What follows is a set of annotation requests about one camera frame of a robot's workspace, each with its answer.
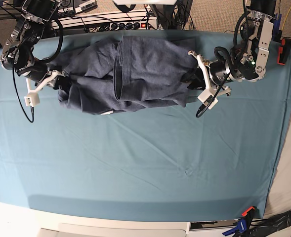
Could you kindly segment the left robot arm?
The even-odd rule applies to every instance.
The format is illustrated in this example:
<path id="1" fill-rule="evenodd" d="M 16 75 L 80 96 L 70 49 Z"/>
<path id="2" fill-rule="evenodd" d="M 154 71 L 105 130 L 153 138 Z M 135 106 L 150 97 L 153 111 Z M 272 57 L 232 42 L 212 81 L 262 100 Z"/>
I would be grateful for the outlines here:
<path id="1" fill-rule="evenodd" d="M 190 51 L 188 54 L 201 63 L 181 79 L 189 89 L 207 91 L 210 98 L 222 94 L 230 96 L 228 83 L 264 78 L 269 56 L 269 45 L 274 30 L 276 1 L 252 0 L 243 6 L 233 34 L 230 50 L 222 46 L 214 49 L 215 61 L 205 60 Z"/>

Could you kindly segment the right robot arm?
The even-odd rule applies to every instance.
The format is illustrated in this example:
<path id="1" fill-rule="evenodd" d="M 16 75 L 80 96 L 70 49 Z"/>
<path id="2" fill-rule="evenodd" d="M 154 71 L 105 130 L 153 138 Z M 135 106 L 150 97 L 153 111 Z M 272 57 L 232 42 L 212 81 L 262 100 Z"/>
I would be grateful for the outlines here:
<path id="1" fill-rule="evenodd" d="M 5 42 L 0 61 L 3 68 L 12 72 L 14 89 L 15 76 L 25 76 L 37 85 L 53 74 L 49 63 L 59 55 L 63 43 L 63 26 L 59 21 L 60 0 L 26 0 L 22 5 L 23 14 L 10 37 Z M 34 45 L 42 38 L 45 29 L 54 21 L 58 25 L 58 46 L 55 53 L 44 59 L 33 55 Z"/>

